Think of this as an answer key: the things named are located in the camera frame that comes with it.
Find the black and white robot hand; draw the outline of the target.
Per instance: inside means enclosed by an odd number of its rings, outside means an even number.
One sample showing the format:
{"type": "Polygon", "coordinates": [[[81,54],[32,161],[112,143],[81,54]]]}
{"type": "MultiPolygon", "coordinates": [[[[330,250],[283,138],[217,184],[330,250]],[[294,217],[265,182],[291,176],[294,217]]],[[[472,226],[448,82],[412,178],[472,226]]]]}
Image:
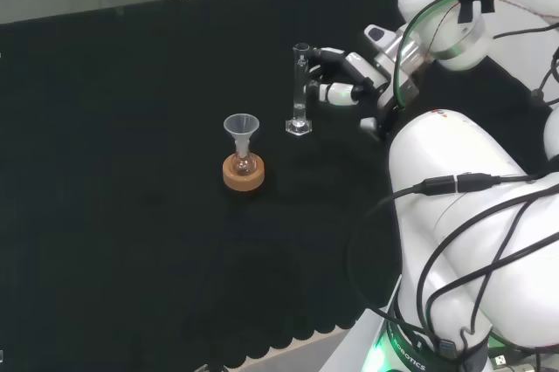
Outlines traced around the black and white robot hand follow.
{"type": "Polygon", "coordinates": [[[304,91],[333,106],[352,107],[363,100],[376,102],[390,83],[383,71],[356,52],[314,48],[310,63],[304,91]]]}

